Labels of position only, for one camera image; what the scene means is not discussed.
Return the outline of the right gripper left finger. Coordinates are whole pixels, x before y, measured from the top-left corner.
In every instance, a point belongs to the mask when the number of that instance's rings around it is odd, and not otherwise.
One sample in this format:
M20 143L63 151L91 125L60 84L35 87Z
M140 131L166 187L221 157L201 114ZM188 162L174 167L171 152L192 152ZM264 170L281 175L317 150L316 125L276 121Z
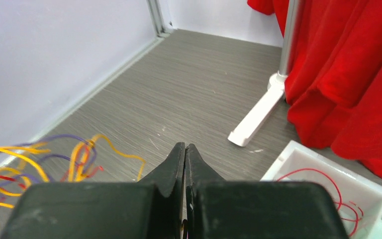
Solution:
M17 202L2 239L180 239L185 144L138 182L42 183Z

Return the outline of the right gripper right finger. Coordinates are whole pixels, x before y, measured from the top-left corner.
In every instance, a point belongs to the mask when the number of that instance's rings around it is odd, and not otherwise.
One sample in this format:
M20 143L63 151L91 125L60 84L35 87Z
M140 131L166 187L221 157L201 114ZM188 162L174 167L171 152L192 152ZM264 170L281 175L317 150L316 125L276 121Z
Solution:
M346 239L335 204L314 182L227 181L186 148L190 239Z

